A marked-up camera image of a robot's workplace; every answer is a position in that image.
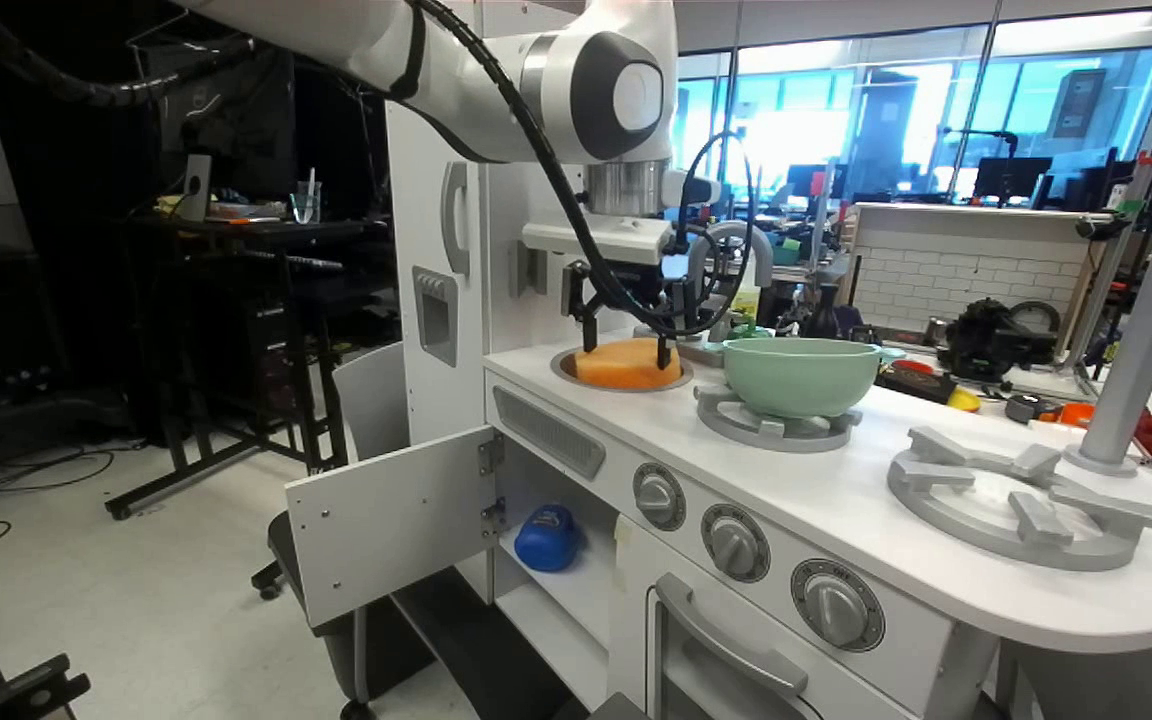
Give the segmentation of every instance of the knob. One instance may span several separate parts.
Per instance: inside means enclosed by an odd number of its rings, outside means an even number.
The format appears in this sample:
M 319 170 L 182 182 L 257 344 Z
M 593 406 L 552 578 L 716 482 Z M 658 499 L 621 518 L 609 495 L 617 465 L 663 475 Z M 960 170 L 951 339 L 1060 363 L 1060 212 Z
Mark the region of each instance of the knob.
M 769 539 L 740 506 L 711 506 L 705 517 L 705 547 L 740 584 L 769 575 Z
M 642 465 L 632 478 L 632 495 L 650 527 L 674 530 L 686 517 L 686 495 L 679 478 L 673 478 L 663 469 Z
M 877 597 L 841 562 L 812 559 L 791 570 L 791 601 L 807 627 L 843 653 L 877 648 L 884 611 Z

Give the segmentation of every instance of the cabinet handle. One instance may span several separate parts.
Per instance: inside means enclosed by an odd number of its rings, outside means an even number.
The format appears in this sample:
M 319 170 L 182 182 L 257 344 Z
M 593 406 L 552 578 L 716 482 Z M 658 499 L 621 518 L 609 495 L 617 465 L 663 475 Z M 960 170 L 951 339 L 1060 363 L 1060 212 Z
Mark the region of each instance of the cabinet handle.
M 693 605 L 693 588 L 674 575 L 658 575 L 654 578 L 654 597 L 663 605 L 663 611 L 706 653 L 716 653 L 728 667 L 735 667 L 740 677 L 749 677 L 752 685 L 782 697 L 782 699 L 803 699 L 807 686 L 807 673 L 798 673 L 788 655 L 769 653 L 769 661 L 777 667 L 765 667 L 754 661 L 749 661 L 742 653 L 735 653 L 733 643 L 721 640 L 721 633 L 696 611 Z
M 466 166 L 449 163 L 442 166 L 442 191 L 439 191 L 439 231 L 442 231 L 442 253 L 449 266 L 466 281 L 466 248 L 459 248 L 459 224 L 457 224 L 457 194 L 466 200 Z

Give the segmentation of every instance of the glass wall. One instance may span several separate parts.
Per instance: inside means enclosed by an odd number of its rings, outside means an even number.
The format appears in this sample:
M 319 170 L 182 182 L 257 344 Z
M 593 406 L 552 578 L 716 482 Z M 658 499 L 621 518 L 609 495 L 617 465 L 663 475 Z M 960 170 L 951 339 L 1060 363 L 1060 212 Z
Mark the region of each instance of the glass wall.
M 1048 205 L 1095 205 L 1087 174 L 1134 155 L 1152 127 L 1152 12 L 999 24 L 978 73 L 983 44 L 986 29 L 938 29 L 685 61 L 674 166 L 711 132 L 742 127 L 754 189 L 740 155 L 705 163 L 735 206 L 777 212 L 820 166 L 841 174 L 841 200 L 1026 200 L 1023 179 L 1052 174 Z M 1023 179 L 999 189 L 1003 159 Z

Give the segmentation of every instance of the storage shelf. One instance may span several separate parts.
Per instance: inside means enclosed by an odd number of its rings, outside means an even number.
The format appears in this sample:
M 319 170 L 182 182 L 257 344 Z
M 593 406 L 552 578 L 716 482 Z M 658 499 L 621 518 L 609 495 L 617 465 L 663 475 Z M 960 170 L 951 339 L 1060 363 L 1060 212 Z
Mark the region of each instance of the storage shelf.
M 544 662 L 583 708 L 609 703 L 609 653 L 537 584 L 496 597 L 496 606 L 528 634 Z
M 609 648 L 611 640 L 611 527 L 583 522 L 583 547 L 574 552 L 574 562 L 565 570 L 530 570 L 514 554 L 519 522 L 498 534 L 498 547 L 512 554 L 512 562 L 530 575 L 593 640 Z

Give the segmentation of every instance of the stove burner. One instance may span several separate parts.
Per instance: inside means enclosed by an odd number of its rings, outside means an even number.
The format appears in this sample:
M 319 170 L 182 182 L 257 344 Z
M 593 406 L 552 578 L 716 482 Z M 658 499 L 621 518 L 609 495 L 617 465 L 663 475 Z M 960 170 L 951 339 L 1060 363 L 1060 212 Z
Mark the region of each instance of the stove burner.
M 1023 562 L 1066 570 L 1112 570 L 1132 562 L 1138 530 L 1152 527 L 1152 506 L 1087 490 L 1056 471 L 1056 446 L 1023 446 L 1019 455 L 963 446 L 930 427 L 912 427 L 912 446 L 886 469 L 891 495 L 930 527 Z M 978 517 L 977 469 L 1015 482 L 1007 517 Z
M 832 452 L 843 446 L 853 434 L 853 423 L 859 414 L 798 414 L 798 420 L 771 420 L 771 414 L 754 414 L 749 411 L 733 389 L 716 389 L 716 384 L 696 384 L 696 411 L 698 420 L 735 439 L 735 445 L 752 445 L 752 446 L 769 446 L 769 452 Z

